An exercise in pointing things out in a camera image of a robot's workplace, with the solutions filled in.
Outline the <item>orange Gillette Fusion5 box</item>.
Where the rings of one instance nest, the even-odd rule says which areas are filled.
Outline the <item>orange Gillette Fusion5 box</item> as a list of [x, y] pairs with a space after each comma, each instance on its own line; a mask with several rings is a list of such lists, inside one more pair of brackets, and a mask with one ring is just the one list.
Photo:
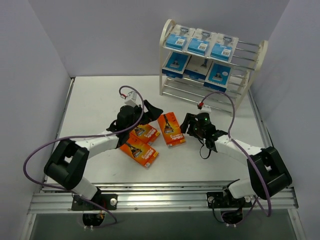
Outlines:
[[145, 168], [149, 168], [159, 155], [153, 147], [134, 135], [130, 135], [119, 149]]
[[157, 119], [165, 144], [171, 148], [186, 142], [173, 112], [161, 114]]
[[130, 133], [149, 146], [151, 146], [160, 135], [160, 132], [149, 124], [137, 125]]

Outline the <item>grey Harry's box blue razor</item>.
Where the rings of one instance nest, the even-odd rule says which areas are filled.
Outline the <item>grey Harry's box blue razor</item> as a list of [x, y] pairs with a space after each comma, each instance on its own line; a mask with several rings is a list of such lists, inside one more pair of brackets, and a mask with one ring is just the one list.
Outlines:
[[184, 69], [184, 74], [193, 80], [205, 80], [213, 61], [199, 56], [191, 56]]

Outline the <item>clear Gillette blister pack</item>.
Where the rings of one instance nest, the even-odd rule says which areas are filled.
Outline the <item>clear Gillette blister pack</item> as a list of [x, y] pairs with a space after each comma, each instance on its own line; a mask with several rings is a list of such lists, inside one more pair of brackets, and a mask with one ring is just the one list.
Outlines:
[[206, 56], [210, 47], [215, 43], [217, 33], [197, 28], [187, 46], [187, 52]]
[[171, 49], [183, 51], [195, 31], [195, 28], [177, 24], [168, 35], [165, 41], [165, 46]]

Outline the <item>white Gillette Skinguard razor pack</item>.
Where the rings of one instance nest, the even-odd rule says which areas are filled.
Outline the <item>white Gillette Skinguard razor pack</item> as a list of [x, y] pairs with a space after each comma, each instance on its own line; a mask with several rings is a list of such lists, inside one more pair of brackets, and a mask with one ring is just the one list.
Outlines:
[[239, 38], [223, 33], [218, 33], [210, 52], [210, 57], [225, 62], [230, 62]]

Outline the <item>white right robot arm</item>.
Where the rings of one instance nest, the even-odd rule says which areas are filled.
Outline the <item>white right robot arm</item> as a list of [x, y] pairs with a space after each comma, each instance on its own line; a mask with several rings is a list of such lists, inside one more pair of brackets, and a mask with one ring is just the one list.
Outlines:
[[248, 178], [236, 180], [225, 187], [222, 200], [227, 206], [232, 207], [241, 198], [249, 196], [267, 200], [293, 183], [275, 147], [261, 148], [231, 138], [228, 132], [216, 129], [207, 112], [187, 113], [180, 130], [198, 139], [209, 154], [225, 154], [248, 167]]

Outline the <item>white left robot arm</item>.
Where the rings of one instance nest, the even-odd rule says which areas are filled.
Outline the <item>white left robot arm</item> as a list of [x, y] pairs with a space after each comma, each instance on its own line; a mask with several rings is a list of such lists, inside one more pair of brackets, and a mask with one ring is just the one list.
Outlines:
[[124, 105], [116, 119], [99, 137], [74, 141], [61, 140], [44, 167], [44, 173], [68, 191], [83, 198], [83, 204], [90, 210], [100, 206], [101, 190], [83, 175], [88, 159], [108, 150], [118, 149], [129, 139], [130, 132], [138, 125], [156, 121], [163, 110], [143, 101], [141, 105]]

